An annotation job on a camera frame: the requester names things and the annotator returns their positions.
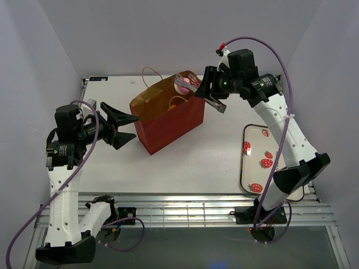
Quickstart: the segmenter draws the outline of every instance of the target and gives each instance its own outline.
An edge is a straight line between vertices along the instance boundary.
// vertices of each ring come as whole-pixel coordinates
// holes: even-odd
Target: gray floor
[[[116,244],[129,247],[140,229],[123,229]],[[147,229],[144,241],[128,253],[97,245],[91,264],[61,269],[91,268],[338,268],[325,227],[292,227],[277,243],[263,246],[232,241],[251,239],[247,228]],[[41,264],[41,269],[54,266]]]

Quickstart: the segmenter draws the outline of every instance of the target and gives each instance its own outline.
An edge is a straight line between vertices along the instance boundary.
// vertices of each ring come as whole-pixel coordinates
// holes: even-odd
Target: white tray
[[[277,151],[278,144],[266,126],[250,124],[245,127],[240,184],[246,192],[253,194],[263,192]],[[285,166],[283,155],[281,155],[276,170]],[[304,188],[299,188],[288,199],[300,201],[303,197]]]

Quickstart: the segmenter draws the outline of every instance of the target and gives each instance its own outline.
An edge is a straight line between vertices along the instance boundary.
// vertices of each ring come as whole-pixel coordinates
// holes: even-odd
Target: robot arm
[[[99,118],[98,140],[103,140],[116,150],[136,137],[132,133],[118,132],[119,126],[132,123],[138,117],[125,114],[101,103],[108,115],[105,120],[97,111]],[[93,142],[96,125],[93,115],[83,118],[77,105],[65,105],[56,109],[57,128],[47,139],[47,164],[50,179],[50,194],[53,196],[74,168],[82,163],[86,145]],[[57,134],[58,140],[52,141]],[[110,196],[95,198],[86,204],[89,212],[79,223],[78,197],[81,170],[50,203],[48,233],[44,246],[36,250],[38,261],[53,265],[91,262],[95,256],[95,237],[102,225],[118,219],[115,201]]]
[[[271,74],[258,74],[253,52],[248,49],[230,52],[222,45],[216,52],[221,60],[217,67],[206,67],[199,87],[180,77],[175,80],[177,87],[192,90],[196,97],[203,98],[221,113],[224,113],[225,105],[219,99],[239,94],[262,117],[276,142],[280,144],[288,115],[286,100],[278,80]],[[263,201],[261,219],[296,189],[316,178],[330,163],[328,154],[317,153],[294,118],[290,118],[282,153],[287,168],[274,173],[274,180]],[[262,198],[261,195],[255,200],[255,207]]]

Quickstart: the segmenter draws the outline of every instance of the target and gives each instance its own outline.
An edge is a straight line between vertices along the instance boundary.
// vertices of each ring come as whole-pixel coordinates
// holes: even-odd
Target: strawberry print
[[[263,130],[262,130],[262,134],[263,134],[264,136],[269,137],[269,132],[268,132],[268,130],[266,130],[266,129],[263,129]]]
[[[248,188],[251,192],[260,193],[263,190],[263,187],[261,184],[253,183],[251,185],[248,184]]]
[[[259,165],[260,165],[260,167],[262,167],[264,169],[267,169],[267,168],[270,168],[273,165],[273,161],[269,160],[269,159],[262,159],[259,162]]]
[[[264,156],[268,159],[273,159],[272,153],[270,153],[268,150],[264,152]]]
[[[243,145],[243,153],[245,155],[251,155],[251,150],[252,150],[251,144],[246,141]]]

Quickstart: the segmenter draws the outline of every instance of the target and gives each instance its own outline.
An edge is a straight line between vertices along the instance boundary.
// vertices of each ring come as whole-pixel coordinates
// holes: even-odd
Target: white table
[[[145,79],[152,85],[160,78]],[[109,77],[89,82],[83,100],[96,100],[102,115],[102,101],[130,113],[131,100],[145,89],[141,76]],[[152,156],[138,138],[118,151],[99,141],[83,168],[80,192],[245,193],[240,187],[243,129],[250,123],[265,124],[239,96],[223,102],[224,114],[206,104],[203,124]],[[136,133],[133,124],[120,131]]]

